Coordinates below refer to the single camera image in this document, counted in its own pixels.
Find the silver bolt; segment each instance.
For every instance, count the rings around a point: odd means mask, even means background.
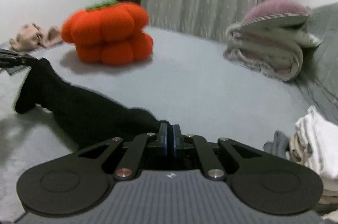
[[[132,170],[128,168],[120,168],[115,172],[115,174],[118,177],[128,177],[128,176],[131,176]]]
[[[210,169],[208,175],[213,178],[220,178],[224,175],[224,171],[218,168]]]

